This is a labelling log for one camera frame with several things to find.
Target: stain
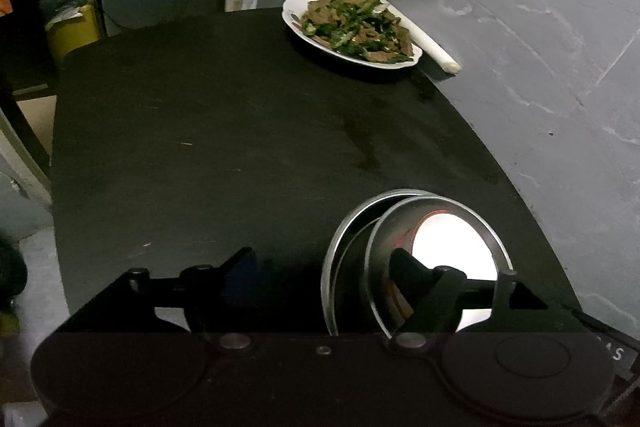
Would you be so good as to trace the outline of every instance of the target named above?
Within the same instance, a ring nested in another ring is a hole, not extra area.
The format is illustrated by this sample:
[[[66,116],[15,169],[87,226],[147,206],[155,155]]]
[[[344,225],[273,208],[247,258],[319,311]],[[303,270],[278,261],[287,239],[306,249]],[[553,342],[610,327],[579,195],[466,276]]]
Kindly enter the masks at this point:
[[[451,7],[451,6],[442,5],[442,10],[447,15],[453,15],[453,16],[460,17],[460,16],[466,15],[468,13],[471,13],[471,11],[473,10],[473,7],[471,6],[471,4],[467,4],[466,6],[462,7],[459,10],[457,10],[457,9]]]
[[[376,171],[380,169],[380,161],[375,155],[373,146],[373,133],[361,118],[352,114],[342,115],[342,129],[349,140],[362,154],[362,160],[356,166],[364,171]]]
[[[127,255],[126,259],[135,259],[136,257],[140,257],[141,255],[144,255],[144,254],[145,254],[144,251],[134,252],[130,255]]]
[[[478,176],[496,184],[503,175],[502,170],[471,127],[447,106],[449,103],[437,92],[431,105],[434,110],[431,118],[422,119],[404,112],[393,124],[385,126],[396,136],[389,143],[403,148],[413,145],[428,155],[430,168],[443,178]]]
[[[418,102],[425,103],[433,100],[436,87],[429,81],[426,74],[424,76],[412,75],[409,77],[409,82],[415,87]]]

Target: concrete floor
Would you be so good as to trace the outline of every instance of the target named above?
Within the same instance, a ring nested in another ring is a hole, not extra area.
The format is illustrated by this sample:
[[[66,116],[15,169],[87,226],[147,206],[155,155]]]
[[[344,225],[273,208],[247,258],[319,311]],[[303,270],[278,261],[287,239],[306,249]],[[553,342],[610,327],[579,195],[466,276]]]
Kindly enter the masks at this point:
[[[11,404],[4,406],[6,426],[38,425],[42,409],[38,404],[25,404],[37,399],[29,378],[33,353],[68,317],[65,294],[53,228],[23,239],[18,248],[27,263],[27,287],[15,299],[15,312],[20,320],[20,335],[3,339],[4,356],[0,359],[0,387]]]

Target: metal pot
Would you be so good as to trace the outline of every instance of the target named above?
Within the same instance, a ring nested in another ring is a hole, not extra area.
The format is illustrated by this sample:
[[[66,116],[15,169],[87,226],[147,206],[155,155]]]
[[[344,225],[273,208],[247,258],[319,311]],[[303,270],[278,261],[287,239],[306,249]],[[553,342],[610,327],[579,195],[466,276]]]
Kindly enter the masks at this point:
[[[495,274],[513,269],[494,230],[464,204],[423,190],[385,192],[343,220],[325,257],[322,307],[331,334],[383,332],[390,337],[402,325],[412,310],[388,277],[389,259],[398,247],[413,255],[418,230],[438,214],[460,218],[479,236]]]

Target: stainless steel bowl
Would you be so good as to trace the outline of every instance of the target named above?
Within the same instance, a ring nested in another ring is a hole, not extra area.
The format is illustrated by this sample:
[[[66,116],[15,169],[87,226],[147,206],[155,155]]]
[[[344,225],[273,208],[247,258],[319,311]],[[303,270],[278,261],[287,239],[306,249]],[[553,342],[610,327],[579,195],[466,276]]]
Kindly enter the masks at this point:
[[[434,194],[399,201],[377,220],[370,234],[360,283],[366,295],[369,312],[389,337],[404,321],[397,308],[391,305],[389,259],[395,248],[412,243],[415,231],[425,216],[436,213],[447,213],[462,218],[482,238],[492,255],[496,269],[513,269],[498,235],[482,217],[464,204]]]
[[[363,236],[364,229],[371,225],[371,223],[376,222],[380,216],[399,201],[414,196],[430,195],[433,195],[432,192],[426,192],[425,190],[417,190],[414,188],[390,190],[389,192],[379,194],[370,198],[370,200],[365,201],[363,204],[360,204],[342,220],[340,226],[334,233],[334,237],[331,240],[324,258],[324,264],[322,265],[322,277],[320,281],[324,321],[332,335],[338,334],[338,325],[336,323],[334,307],[335,280],[345,252],[347,250],[353,251],[353,248],[348,247],[353,246],[353,243],[356,241],[356,237],[360,237],[358,243],[362,241],[363,237],[366,239],[367,236]],[[360,253],[364,255],[364,248],[360,250]],[[353,266],[351,257],[349,266]],[[364,265],[360,265],[360,272],[362,272],[363,268]]]

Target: gray floor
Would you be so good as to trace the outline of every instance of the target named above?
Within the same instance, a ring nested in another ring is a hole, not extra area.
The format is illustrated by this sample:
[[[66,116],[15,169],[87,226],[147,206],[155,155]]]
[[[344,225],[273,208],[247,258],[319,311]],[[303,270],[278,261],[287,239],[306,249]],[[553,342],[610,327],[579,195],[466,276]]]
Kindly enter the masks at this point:
[[[27,263],[29,278],[24,292],[15,299],[20,335],[3,339],[0,373],[10,390],[10,402],[36,399],[28,373],[31,357],[38,344],[68,317],[53,228],[23,239],[18,247]]]

